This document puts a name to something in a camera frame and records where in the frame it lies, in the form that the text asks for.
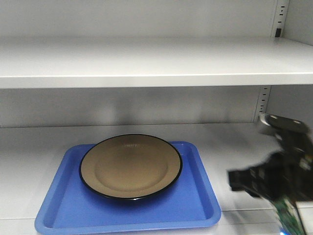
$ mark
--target blue tray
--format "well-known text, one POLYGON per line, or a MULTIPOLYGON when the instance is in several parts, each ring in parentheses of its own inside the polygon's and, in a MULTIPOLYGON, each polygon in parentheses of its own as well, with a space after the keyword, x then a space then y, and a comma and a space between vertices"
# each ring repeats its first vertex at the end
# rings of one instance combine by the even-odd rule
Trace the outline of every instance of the blue tray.
POLYGON ((44 235, 95 234, 210 227, 221 217, 196 147, 171 142, 180 152, 179 179, 165 191, 136 201, 102 197, 79 177, 79 164, 94 144, 69 149, 38 212, 35 228, 44 235))

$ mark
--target white shelf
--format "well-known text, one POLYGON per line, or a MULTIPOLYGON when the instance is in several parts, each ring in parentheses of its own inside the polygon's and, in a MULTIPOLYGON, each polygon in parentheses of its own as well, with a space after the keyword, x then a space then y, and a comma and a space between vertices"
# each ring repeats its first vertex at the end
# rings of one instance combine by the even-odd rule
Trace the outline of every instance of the white shelf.
POLYGON ((0 89, 313 83, 313 47, 284 38, 0 38, 0 89))
MULTIPOLYGON (((206 229, 145 231, 149 235, 278 234, 270 204, 245 192, 232 192, 227 169, 257 164, 278 149, 252 123, 90 126, 0 129, 0 234, 36 235, 33 223, 67 149, 129 133, 188 141, 199 150, 222 218, 206 229)), ((308 232, 313 232, 313 204, 300 205, 308 232)))

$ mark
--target black plate rim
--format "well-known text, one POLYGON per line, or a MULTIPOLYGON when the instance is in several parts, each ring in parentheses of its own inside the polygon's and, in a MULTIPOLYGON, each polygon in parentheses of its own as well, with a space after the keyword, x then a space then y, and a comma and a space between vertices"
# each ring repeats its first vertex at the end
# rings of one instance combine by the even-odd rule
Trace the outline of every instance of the black plate rim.
POLYGON ((93 146, 92 148, 90 148, 83 156, 83 158, 81 159, 80 161, 80 164, 79 164, 79 177, 80 179, 82 180, 82 182, 84 183, 85 186, 87 186, 88 189, 90 189, 91 191, 95 192, 96 194, 100 195, 100 196, 104 196, 106 198, 111 198, 111 199, 118 199, 118 200, 127 200, 127 201, 134 201, 134 200, 138 200, 138 199, 142 199, 142 198, 146 198, 146 197, 150 197, 150 196, 153 196, 153 195, 156 195, 156 194, 159 194, 161 192, 163 192, 164 190, 166 190, 167 188, 169 188, 171 185, 173 185, 173 183, 175 183, 177 181, 177 179, 179 178, 180 174, 181 174, 181 171, 182 171, 182 157, 181 157, 181 154, 178 152, 178 150, 172 145, 170 144, 168 141, 165 141, 159 137, 155 137, 155 136, 151 136, 151 135, 146 135, 146 134, 125 134, 125 135, 119 135, 119 136, 113 136, 113 137, 110 137, 108 139, 105 139, 99 143, 97 143, 95 146, 93 146), (147 195, 143 195, 143 196, 140 196, 140 197, 114 197, 114 196, 111 196, 111 195, 107 195, 107 194, 104 194, 104 193, 101 193, 95 189, 93 189, 91 186, 88 185, 88 183, 84 180, 83 178, 83 175, 82 175, 82 163, 83 163, 83 160, 85 158, 85 156, 94 148, 96 147, 97 145, 103 143, 104 141, 108 141, 110 139, 113 139, 113 138, 117 138, 117 137, 121 137, 121 136, 149 136, 149 137, 153 137, 153 138, 156 138, 156 139, 159 139, 167 144, 169 144, 178 154, 179 156, 179 162, 180 162, 180 166, 179 166, 179 171, 177 173, 177 176, 172 180, 171 183, 169 183, 167 186, 161 188, 160 190, 156 191, 156 192, 153 192, 153 193, 150 193, 150 194, 147 194, 147 195))

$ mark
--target white cabinet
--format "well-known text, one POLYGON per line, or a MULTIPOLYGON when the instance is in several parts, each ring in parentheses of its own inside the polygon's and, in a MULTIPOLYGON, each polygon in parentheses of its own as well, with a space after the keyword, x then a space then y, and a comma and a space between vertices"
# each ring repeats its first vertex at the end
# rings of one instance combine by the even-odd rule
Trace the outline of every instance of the white cabinet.
MULTIPOLYGON (((313 128, 313 2, 290 0, 273 38, 277 2, 0 0, 0 233, 36 234, 68 148, 142 133, 197 146, 223 215, 136 234, 277 234, 269 203, 226 178, 278 148, 258 112, 313 128)), ((312 203, 300 208, 313 233, 312 203)))

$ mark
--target tan plate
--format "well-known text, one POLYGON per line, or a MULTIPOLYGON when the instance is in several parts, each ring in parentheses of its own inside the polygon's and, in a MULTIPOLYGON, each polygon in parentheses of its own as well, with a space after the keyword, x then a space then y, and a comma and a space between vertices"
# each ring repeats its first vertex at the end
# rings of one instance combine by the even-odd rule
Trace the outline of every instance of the tan plate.
POLYGON ((148 135, 123 135, 91 148, 80 164, 82 181, 95 192, 135 200, 169 187, 182 160, 168 142, 148 135))

